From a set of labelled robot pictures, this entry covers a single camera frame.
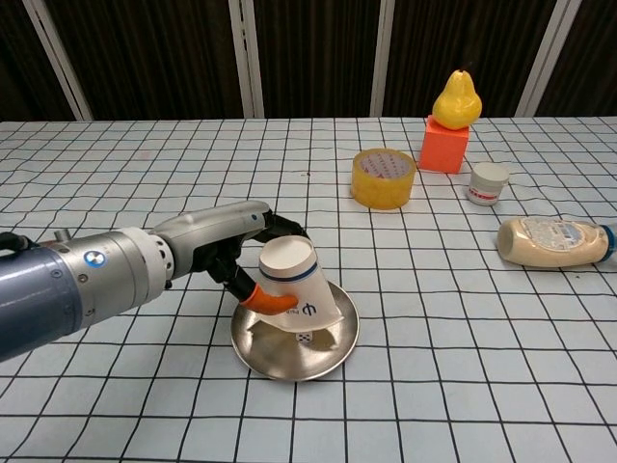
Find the mayonnaise bottle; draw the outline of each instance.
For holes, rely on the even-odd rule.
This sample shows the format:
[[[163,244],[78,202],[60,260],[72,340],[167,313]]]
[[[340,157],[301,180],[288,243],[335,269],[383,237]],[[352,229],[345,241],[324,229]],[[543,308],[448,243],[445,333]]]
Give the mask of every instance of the mayonnaise bottle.
[[[567,267],[606,260],[615,250],[617,225],[545,217],[505,221],[497,233],[501,257],[533,267]]]

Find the paper cup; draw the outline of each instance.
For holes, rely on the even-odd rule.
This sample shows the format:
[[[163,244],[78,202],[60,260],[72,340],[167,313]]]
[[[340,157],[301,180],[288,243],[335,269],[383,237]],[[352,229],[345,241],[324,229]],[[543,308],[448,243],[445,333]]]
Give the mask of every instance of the paper cup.
[[[259,270],[266,292],[298,298],[296,308],[278,315],[259,314],[260,320],[284,331],[305,333],[323,330],[343,318],[310,240],[282,236],[268,241],[259,256]]]

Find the gray robot arm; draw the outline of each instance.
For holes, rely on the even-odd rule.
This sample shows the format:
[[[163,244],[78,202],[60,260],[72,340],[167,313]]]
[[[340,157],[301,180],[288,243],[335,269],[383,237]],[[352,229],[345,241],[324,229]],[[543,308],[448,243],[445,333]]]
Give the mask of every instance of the gray robot arm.
[[[185,213],[149,233],[120,229],[47,246],[9,236],[14,252],[0,257],[0,362],[145,304],[190,272],[207,271],[247,301],[258,285],[235,261],[242,243],[284,234],[306,235],[268,204],[246,201]]]

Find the white jar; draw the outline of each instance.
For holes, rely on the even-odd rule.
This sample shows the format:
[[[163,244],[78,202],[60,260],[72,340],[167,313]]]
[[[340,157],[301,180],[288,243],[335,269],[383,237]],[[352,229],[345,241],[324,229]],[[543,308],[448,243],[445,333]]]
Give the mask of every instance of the white jar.
[[[467,197],[472,203],[492,205],[499,199],[510,174],[494,162],[480,162],[473,166]]]

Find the orange block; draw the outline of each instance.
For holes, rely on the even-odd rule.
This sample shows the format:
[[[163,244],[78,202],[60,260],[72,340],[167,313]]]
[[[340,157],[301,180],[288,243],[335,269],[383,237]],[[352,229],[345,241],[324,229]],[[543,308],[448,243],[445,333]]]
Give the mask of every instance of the orange block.
[[[469,140],[469,127],[449,130],[428,117],[419,168],[427,171],[458,174]]]

